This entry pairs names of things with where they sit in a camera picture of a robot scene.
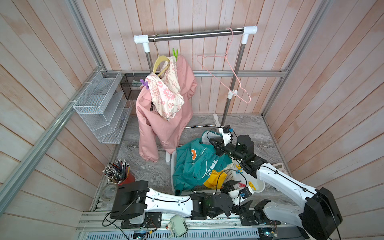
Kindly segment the yellow jacket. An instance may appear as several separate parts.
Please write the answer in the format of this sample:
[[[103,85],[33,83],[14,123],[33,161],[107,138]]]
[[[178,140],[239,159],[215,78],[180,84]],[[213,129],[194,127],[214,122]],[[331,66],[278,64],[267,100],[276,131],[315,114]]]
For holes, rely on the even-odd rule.
[[[204,186],[209,189],[221,189],[226,178],[227,174],[224,171],[217,172],[215,170],[212,171],[210,177],[204,182]]]

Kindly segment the green sweatshirt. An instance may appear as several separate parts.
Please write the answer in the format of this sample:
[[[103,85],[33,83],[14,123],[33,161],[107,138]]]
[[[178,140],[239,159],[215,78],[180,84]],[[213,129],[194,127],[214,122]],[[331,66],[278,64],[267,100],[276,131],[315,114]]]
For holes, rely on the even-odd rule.
[[[216,149],[209,142],[213,138],[223,139],[222,134],[206,131],[200,138],[177,148],[172,176],[175,195],[180,196],[182,192],[199,186],[213,190],[222,187],[227,178],[223,171],[231,168],[233,162],[225,154],[216,154]]]

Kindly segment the pink jacket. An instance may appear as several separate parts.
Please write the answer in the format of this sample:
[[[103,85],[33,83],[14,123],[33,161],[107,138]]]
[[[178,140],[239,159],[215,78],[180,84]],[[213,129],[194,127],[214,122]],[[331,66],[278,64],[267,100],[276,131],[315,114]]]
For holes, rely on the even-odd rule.
[[[175,117],[169,121],[156,111],[150,90],[142,88],[136,102],[136,114],[140,130],[140,156],[156,163],[159,159],[157,144],[160,143],[169,154],[179,145],[181,134],[193,116],[191,99],[198,86],[191,66],[183,56],[176,61],[181,95],[185,103]]]

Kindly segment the floral pink white garment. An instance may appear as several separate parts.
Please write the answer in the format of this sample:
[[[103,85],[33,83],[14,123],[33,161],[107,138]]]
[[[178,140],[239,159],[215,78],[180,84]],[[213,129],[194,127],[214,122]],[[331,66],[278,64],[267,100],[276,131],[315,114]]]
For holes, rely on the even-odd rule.
[[[185,103],[181,95],[175,58],[168,58],[170,59],[170,66],[163,75],[157,76],[165,62],[160,64],[155,74],[152,72],[146,77],[152,103],[159,115],[167,121],[173,119]]]

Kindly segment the yellow-green plastic hanger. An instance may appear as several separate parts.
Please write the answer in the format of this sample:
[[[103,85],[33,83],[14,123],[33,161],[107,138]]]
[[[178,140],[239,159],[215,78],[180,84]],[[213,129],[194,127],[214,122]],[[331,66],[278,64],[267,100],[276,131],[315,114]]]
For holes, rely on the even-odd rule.
[[[155,63],[154,63],[154,67],[153,67],[153,71],[152,72],[155,74],[157,72],[158,67],[163,62],[165,62],[165,63],[163,65],[163,68],[161,69],[161,71],[157,74],[158,77],[160,77],[161,75],[163,75],[167,71],[167,69],[170,66],[170,64],[169,64],[170,59],[167,56],[159,56],[157,58],[157,60],[155,61]]]

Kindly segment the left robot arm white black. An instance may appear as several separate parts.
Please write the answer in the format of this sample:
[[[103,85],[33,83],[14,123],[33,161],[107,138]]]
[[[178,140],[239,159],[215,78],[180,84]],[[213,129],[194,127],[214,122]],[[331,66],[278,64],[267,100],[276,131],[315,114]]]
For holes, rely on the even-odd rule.
[[[149,188],[147,181],[137,181],[118,187],[109,217],[113,220],[131,220],[149,212],[158,212],[192,220],[206,220],[221,214],[228,217],[235,214],[241,202],[242,194],[238,191],[174,196]]]

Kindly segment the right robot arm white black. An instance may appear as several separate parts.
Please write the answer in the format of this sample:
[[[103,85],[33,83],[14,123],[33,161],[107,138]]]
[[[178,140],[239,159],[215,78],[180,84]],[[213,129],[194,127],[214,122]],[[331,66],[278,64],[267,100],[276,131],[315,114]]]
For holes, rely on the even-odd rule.
[[[235,145],[223,138],[212,138],[209,142],[219,156],[226,154],[237,161],[245,173],[273,186],[297,204],[293,207],[269,200],[260,202],[256,211],[267,220],[300,227],[315,240],[328,240],[338,231],[343,218],[331,191],[313,188],[277,170],[254,153],[254,142],[248,135],[238,136]]]

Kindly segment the white perforated laundry basket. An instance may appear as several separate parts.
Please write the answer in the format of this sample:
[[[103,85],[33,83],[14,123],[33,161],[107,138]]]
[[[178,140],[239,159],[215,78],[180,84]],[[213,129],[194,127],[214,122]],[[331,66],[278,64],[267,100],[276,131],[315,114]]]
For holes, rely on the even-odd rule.
[[[213,170],[224,171],[228,176],[224,183],[234,179],[235,172],[230,169],[234,166],[227,156],[218,157],[211,149],[206,148],[207,154],[202,150],[175,151],[171,156],[171,184],[175,195],[185,195],[189,191],[214,191],[204,186]]]

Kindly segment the white plastic tray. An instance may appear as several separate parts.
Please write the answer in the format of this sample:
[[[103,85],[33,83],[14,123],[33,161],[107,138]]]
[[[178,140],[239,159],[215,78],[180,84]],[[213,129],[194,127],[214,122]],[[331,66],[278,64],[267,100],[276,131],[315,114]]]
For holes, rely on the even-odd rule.
[[[253,183],[253,185],[255,186],[255,188],[257,189],[257,191],[254,191],[254,193],[261,193],[265,190],[265,182],[264,181],[261,181],[257,178],[254,178],[253,176],[245,173],[243,170],[242,170],[243,174],[239,174],[239,173],[235,173],[234,175],[234,180],[235,181],[240,181],[240,183],[243,183],[245,185],[247,185],[249,187],[249,181],[251,181]]]

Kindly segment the pink white calculator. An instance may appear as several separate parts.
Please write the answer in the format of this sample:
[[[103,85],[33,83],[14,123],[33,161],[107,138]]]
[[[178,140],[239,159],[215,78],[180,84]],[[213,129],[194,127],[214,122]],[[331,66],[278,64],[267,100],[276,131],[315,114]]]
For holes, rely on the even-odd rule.
[[[273,167],[276,168],[278,171],[288,175],[289,172],[286,170],[284,164],[282,163],[277,163],[277,164],[273,164]]]

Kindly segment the purple clothespin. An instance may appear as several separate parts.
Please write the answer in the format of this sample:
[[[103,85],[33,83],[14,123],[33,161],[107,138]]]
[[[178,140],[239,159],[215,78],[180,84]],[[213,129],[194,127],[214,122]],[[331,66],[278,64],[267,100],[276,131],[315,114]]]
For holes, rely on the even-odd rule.
[[[141,82],[141,89],[142,88],[146,88],[147,90],[149,89],[149,85],[148,85],[148,82],[143,80],[143,79],[140,79],[140,82]]]

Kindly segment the metal clothes rack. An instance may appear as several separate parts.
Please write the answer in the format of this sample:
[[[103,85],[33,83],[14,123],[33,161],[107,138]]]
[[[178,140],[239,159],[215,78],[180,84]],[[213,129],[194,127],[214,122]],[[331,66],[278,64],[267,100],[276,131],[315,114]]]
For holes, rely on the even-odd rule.
[[[247,26],[242,28],[236,28],[231,29],[227,28],[225,30],[214,30],[214,31],[200,31],[200,32],[190,32],[190,33],[176,33],[176,34],[165,34],[165,35],[139,35],[134,36],[134,42],[136,44],[142,44],[144,51],[147,56],[149,67],[153,67],[152,59],[150,57],[150,47],[149,43],[156,43],[156,42],[169,42],[173,40],[190,40],[190,39],[201,39],[201,38],[211,38],[211,37],[224,37],[224,36],[235,36],[235,35],[241,35],[241,45],[237,56],[236,65],[234,68],[231,68],[230,71],[209,71],[208,69],[204,68],[204,70],[207,72],[203,76],[205,77],[212,77],[216,79],[217,77],[231,77],[231,86],[228,88],[228,96],[227,101],[225,105],[225,110],[222,116],[221,125],[223,126],[225,124],[229,106],[231,103],[232,98],[235,96],[239,99],[241,97],[238,95],[238,91],[234,89],[235,82],[239,82],[239,68],[242,61],[242,57],[244,54],[244,50],[246,47],[246,44],[248,42],[248,38],[250,35],[255,35],[258,31],[257,26]]]

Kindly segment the green-white box on rail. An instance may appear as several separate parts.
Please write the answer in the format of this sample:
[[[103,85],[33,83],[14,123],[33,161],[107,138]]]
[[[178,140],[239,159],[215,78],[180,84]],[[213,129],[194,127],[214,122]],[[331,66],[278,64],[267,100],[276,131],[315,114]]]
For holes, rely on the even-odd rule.
[[[179,238],[188,232],[185,219],[178,215],[170,219],[170,222],[166,225],[166,229],[171,232],[169,238]]]

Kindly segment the dark mesh wall basket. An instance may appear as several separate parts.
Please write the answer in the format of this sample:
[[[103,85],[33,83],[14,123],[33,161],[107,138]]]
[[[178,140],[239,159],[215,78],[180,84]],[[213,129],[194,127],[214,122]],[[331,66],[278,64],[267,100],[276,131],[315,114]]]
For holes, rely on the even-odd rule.
[[[148,74],[123,74],[120,86],[124,92],[124,95],[128,101],[137,100],[142,87],[142,82],[145,80]]]

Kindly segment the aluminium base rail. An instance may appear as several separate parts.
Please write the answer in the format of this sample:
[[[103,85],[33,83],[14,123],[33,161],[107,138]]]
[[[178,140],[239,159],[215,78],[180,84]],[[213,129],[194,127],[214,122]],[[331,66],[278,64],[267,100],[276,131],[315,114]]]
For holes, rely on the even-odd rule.
[[[193,221],[174,214],[154,215],[143,225],[129,229],[127,221],[112,220],[107,212],[85,212],[75,231],[76,240],[300,240],[297,227],[275,221],[243,226],[242,217],[222,214]]]

